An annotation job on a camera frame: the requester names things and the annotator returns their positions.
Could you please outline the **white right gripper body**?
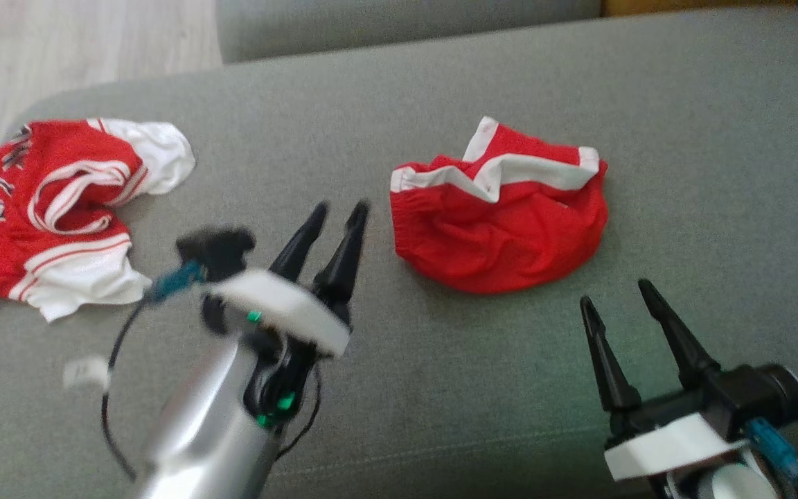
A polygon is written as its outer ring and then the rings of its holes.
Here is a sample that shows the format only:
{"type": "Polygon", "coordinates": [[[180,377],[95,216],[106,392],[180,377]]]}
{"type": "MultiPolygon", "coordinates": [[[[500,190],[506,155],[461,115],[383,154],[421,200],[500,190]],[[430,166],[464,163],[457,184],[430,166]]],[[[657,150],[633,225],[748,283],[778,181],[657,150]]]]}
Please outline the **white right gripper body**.
{"type": "Polygon", "coordinates": [[[711,414],[716,408],[713,382],[681,389],[636,410],[608,413],[609,439],[604,460],[612,480],[647,479],[667,483],[668,474],[684,475],[738,460],[745,442],[741,432],[727,436],[711,414]]]}

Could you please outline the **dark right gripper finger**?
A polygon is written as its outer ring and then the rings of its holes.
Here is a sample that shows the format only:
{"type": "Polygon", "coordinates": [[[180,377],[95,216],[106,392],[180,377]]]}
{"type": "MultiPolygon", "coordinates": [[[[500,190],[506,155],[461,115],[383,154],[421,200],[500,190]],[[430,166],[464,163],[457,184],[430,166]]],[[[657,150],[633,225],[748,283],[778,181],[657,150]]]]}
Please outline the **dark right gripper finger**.
{"type": "Polygon", "coordinates": [[[683,388],[697,389],[703,381],[718,375],[720,372],[718,361],[706,352],[652,281],[639,279],[637,285],[650,315],[662,327],[677,363],[678,379],[683,388]]]}
{"type": "Polygon", "coordinates": [[[636,410],[641,405],[639,392],[628,382],[607,341],[607,329],[592,300],[580,298],[580,315],[594,369],[596,388],[605,412],[636,410]]]}

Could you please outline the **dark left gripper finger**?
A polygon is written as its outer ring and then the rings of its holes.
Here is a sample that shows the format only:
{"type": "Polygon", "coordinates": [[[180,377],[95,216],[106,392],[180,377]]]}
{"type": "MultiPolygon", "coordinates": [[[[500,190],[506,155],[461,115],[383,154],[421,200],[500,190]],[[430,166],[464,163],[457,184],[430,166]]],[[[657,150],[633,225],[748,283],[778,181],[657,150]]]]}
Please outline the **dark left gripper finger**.
{"type": "Polygon", "coordinates": [[[278,254],[270,265],[269,271],[272,274],[281,276],[291,282],[298,280],[302,268],[306,264],[310,248],[322,233],[328,212],[328,202],[317,203],[313,212],[310,213],[306,221],[298,228],[288,243],[285,244],[282,252],[278,254]]]}
{"type": "Polygon", "coordinates": [[[312,291],[342,322],[351,326],[349,303],[354,293],[370,203],[359,201],[346,219],[344,236],[325,268],[314,276],[312,291]]]}

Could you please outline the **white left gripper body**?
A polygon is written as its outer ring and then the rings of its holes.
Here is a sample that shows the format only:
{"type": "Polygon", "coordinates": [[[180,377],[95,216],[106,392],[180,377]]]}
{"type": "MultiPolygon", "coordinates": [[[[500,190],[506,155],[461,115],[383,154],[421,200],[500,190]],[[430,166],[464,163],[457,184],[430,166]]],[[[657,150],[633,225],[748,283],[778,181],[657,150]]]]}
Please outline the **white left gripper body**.
{"type": "Polygon", "coordinates": [[[322,359],[342,357],[351,327],[312,292],[264,269],[216,282],[204,294],[235,333],[252,365],[240,376],[240,402],[263,428],[300,410],[308,376],[322,359]]]}

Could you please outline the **red shorts with white trim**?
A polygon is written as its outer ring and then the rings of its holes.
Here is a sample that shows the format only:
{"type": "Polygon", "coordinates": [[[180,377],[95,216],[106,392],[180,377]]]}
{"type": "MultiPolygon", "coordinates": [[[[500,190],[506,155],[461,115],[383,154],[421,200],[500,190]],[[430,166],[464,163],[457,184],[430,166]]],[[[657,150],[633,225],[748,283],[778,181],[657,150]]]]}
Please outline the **red shorts with white trim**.
{"type": "Polygon", "coordinates": [[[462,158],[392,171],[395,251],[419,274],[481,295],[561,280],[592,258],[608,221],[608,164],[481,118],[462,158]]]}

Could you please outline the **red and white jersey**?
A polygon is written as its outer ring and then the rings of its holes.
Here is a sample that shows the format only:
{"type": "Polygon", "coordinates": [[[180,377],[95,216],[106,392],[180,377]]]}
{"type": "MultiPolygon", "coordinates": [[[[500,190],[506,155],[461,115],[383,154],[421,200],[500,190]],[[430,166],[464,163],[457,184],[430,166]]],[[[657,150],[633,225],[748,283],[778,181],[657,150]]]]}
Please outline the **red and white jersey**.
{"type": "Polygon", "coordinates": [[[26,123],[0,145],[0,298],[48,322],[83,304],[131,304],[151,280],[129,262],[116,208],[165,195],[196,165],[167,122],[117,118],[26,123]]]}

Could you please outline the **grey sofa seat cushion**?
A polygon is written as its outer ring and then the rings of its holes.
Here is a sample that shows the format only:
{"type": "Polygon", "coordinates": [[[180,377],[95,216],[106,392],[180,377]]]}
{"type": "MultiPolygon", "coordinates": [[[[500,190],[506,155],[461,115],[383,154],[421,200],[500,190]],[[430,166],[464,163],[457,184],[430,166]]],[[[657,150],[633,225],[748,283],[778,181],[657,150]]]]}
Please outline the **grey sofa seat cushion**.
{"type": "MultiPolygon", "coordinates": [[[[590,296],[645,398],[679,387],[639,294],[649,278],[723,367],[798,376],[798,8],[684,10],[257,60],[58,94],[46,118],[164,121],[197,170],[120,217],[156,276],[200,225],[246,225],[272,262],[314,205],[309,281],[371,202],[348,353],[266,499],[612,497],[578,301],[590,296]],[[393,249],[389,174],[459,156],[491,116],[608,163],[601,246],[566,279],[456,292],[393,249]]],[[[786,429],[798,449],[798,424],[786,429]]]]}

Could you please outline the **grey sofa back cushion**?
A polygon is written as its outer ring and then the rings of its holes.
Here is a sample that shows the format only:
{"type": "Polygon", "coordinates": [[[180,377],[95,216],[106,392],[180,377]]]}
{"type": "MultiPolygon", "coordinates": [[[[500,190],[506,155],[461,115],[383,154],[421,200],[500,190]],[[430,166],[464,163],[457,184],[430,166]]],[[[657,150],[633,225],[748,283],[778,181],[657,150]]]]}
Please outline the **grey sofa back cushion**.
{"type": "Polygon", "coordinates": [[[601,0],[216,0],[222,61],[234,64],[456,37],[601,15],[601,0]]]}

